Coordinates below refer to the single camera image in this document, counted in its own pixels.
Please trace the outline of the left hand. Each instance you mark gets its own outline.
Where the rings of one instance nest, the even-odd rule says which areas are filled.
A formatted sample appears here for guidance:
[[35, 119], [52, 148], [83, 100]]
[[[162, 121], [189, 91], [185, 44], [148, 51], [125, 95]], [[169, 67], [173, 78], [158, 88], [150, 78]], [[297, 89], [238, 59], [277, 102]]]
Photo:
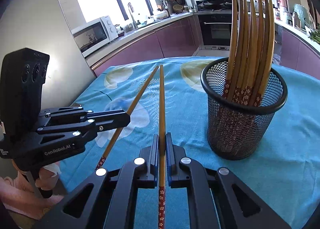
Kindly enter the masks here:
[[[14, 180], [14, 186], [20, 190], [33, 193], [33, 186], [27, 181], [27, 172], [21, 171], [14, 161], [12, 161], [12, 165], [17, 170], [18, 174], [17, 178]], [[60, 174], [61, 171], [59, 162], [44, 166], [39, 171], [39, 178], [35, 180], [35, 186], [45, 191], [53, 189]]]

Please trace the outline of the pink sleeved left forearm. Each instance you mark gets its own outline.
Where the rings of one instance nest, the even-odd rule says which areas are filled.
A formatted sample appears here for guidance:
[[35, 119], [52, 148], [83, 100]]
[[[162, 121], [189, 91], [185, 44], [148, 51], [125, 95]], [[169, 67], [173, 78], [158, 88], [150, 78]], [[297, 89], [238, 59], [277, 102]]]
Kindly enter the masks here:
[[1, 201], [6, 209], [32, 219], [41, 219], [62, 199], [62, 195], [52, 195], [48, 199], [38, 198], [21, 173], [14, 180], [10, 177], [1, 178]]

